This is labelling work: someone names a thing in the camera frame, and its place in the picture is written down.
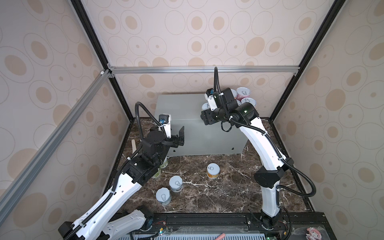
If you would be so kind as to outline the pink can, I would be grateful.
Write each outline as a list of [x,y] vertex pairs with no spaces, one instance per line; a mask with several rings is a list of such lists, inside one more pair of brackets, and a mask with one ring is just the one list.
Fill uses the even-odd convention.
[[241,101],[244,98],[249,98],[251,94],[251,90],[246,87],[239,87],[237,88],[236,92],[237,92],[236,99],[239,101]]
[[252,99],[252,98],[243,98],[243,99],[241,100],[241,103],[242,103],[242,104],[244,104],[244,103],[250,103],[250,104],[252,104],[254,107],[257,105],[257,102],[256,102],[254,99]]

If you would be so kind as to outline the yellow can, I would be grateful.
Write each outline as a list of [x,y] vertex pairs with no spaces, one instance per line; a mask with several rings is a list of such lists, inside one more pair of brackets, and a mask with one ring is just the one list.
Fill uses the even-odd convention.
[[204,104],[202,105],[202,110],[203,110],[203,111],[210,110],[210,109],[211,109],[211,108],[210,108],[209,103],[204,103]]
[[216,163],[210,163],[207,166],[207,176],[210,179],[216,179],[220,174],[220,167]]

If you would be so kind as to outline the brown orange can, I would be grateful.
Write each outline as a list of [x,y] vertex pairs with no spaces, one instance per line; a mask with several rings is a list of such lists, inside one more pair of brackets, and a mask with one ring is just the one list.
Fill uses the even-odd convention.
[[234,90],[234,89],[231,89],[231,92],[232,92],[232,95],[233,95],[234,99],[236,99],[236,98],[237,98],[237,96],[238,96],[238,93],[237,93],[237,91],[236,91],[236,90]]

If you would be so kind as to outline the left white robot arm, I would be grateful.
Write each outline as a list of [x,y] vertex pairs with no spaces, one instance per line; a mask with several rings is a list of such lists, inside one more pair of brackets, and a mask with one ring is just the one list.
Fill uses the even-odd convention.
[[64,222],[59,233],[65,240],[115,240],[139,230],[153,219],[153,214],[140,207],[119,219],[114,215],[121,206],[146,184],[164,163],[170,148],[185,143],[185,129],[178,135],[166,137],[162,131],[151,129],[138,149],[119,169],[112,187],[85,214],[74,222]]

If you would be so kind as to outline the green can upper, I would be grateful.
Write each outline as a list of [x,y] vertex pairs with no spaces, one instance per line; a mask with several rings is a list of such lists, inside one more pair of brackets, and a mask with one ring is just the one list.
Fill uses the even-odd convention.
[[160,169],[166,168],[168,166],[168,164],[169,164],[168,157],[166,157],[163,164],[160,165]]

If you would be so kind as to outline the green can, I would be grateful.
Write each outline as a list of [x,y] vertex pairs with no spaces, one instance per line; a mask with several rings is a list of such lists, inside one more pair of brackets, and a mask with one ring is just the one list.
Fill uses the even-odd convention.
[[161,175],[161,173],[161,169],[158,169],[158,171],[152,176],[152,179],[157,179]]
[[168,166],[168,164],[169,164],[168,157],[166,157],[163,164],[160,165],[160,169],[166,168]]

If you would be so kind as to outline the wooden spatula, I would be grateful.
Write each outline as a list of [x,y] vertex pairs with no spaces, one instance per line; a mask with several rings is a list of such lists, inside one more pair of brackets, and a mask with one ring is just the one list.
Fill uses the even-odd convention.
[[131,144],[132,144],[132,152],[133,152],[131,157],[134,157],[136,155],[136,150],[137,150],[136,141],[132,139]]

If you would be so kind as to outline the grey metal cabinet box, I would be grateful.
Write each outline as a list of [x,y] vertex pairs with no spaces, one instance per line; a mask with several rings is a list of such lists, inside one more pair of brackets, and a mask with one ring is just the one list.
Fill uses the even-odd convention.
[[160,95],[155,117],[171,116],[172,135],[185,128],[185,144],[171,148],[169,156],[231,155],[240,154],[248,138],[240,129],[222,131],[221,124],[205,125],[201,119],[202,106],[207,101],[203,94]]

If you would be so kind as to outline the teal can upper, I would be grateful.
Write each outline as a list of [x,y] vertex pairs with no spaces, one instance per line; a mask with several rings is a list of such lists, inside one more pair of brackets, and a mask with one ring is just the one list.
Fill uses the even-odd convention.
[[169,185],[174,193],[181,192],[183,189],[183,179],[180,176],[173,176],[169,180]]

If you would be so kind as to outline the teal can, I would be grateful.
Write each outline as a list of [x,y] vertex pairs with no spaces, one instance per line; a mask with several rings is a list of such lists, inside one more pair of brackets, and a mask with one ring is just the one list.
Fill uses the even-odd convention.
[[169,185],[174,193],[181,192],[183,189],[183,179],[180,176],[173,176],[169,180]]
[[170,190],[168,188],[158,189],[156,192],[156,199],[162,205],[164,206],[168,205],[172,200]]

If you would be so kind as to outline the teal can lower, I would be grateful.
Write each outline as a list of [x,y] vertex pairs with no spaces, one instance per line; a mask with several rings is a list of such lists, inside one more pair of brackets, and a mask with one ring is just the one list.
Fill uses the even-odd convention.
[[170,190],[168,188],[158,189],[156,192],[156,199],[162,205],[164,206],[168,205],[172,200]]

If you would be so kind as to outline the pink marker pen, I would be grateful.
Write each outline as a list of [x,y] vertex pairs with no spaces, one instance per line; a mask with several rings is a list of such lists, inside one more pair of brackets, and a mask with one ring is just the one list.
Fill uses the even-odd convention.
[[226,234],[221,234],[219,235],[217,238],[215,238],[215,240],[223,240],[225,238]]

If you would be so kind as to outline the pink toy figure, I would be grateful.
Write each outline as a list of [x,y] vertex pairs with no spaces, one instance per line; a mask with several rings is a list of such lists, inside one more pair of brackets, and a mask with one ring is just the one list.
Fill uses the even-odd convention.
[[309,228],[307,228],[306,239],[307,240],[322,240],[322,234],[316,228],[309,227]]

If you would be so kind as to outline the horizontal aluminium rail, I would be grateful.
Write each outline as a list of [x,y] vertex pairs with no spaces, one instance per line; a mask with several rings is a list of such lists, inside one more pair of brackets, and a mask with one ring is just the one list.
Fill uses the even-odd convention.
[[111,67],[113,74],[297,73],[299,66]]

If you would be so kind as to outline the left diagonal aluminium rail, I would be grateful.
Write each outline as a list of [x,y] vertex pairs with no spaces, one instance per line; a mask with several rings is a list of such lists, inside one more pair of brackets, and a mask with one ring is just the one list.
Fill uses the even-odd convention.
[[21,197],[36,179],[42,168],[53,155],[64,137],[74,126],[85,108],[96,95],[104,82],[109,78],[111,70],[105,69],[103,74],[98,75],[87,91],[76,102],[74,107],[68,112],[59,126],[52,132],[46,142],[33,156],[31,161],[24,167],[21,173],[10,185],[1,199],[1,224],[5,222],[12,210],[16,207]]

